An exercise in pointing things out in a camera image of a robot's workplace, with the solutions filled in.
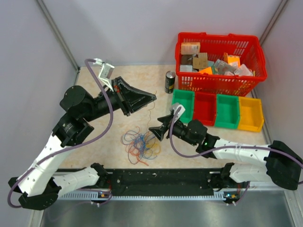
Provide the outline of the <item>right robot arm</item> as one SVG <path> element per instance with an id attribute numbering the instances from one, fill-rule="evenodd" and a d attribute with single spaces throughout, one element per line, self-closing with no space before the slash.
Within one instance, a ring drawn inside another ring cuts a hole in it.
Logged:
<path id="1" fill-rule="evenodd" d="M 162 123 L 149 131 L 162 141 L 172 136 L 196 146 L 197 154 L 191 157 L 229 159 L 221 170 L 221 182 L 226 187 L 243 182 L 273 182 L 275 185 L 295 191 L 300 181 L 303 160 L 284 142 L 275 140 L 269 145 L 248 145 L 224 140 L 211 135 L 199 120 L 188 124 L 173 121 L 173 115 L 158 118 Z"/>

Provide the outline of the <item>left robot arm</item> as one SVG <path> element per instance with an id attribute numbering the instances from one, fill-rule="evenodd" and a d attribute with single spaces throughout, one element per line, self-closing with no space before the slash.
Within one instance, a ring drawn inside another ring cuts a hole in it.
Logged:
<path id="1" fill-rule="evenodd" d="M 56 176 L 61 163 L 81 146 L 88 145 L 93 132 L 90 122 L 122 110 L 129 116 L 156 100 L 156 96 L 130 86 L 121 77 L 111 82 L 109 90 L 93 97 L 82 86 L 72 86 L 60 106 L 65 114 L 54 127 L 45 147 L 31 167 L 21 176 L 9 180 L 10 192 L 20 194 L 19 207 L 44 210 L 74 190 L 109 189 L 108 172 L 94 163 L 79 171 Z"/>

